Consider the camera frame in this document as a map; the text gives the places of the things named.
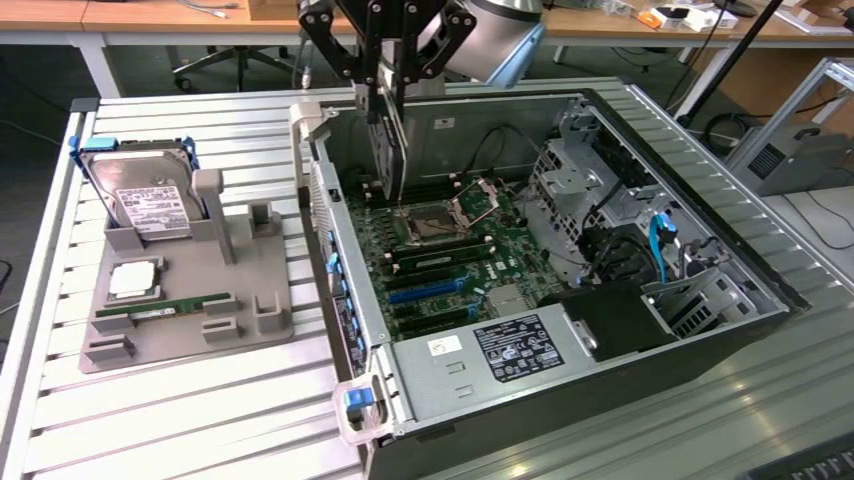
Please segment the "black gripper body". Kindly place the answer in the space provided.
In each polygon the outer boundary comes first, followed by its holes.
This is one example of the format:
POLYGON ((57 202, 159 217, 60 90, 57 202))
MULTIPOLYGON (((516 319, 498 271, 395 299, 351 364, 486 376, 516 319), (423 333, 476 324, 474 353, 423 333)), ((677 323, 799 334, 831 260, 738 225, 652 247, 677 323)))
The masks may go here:
POLYGON ((335 2, 348 15, 367 13, 435 14, 447 4, 444 0, 339 0, 335 2))

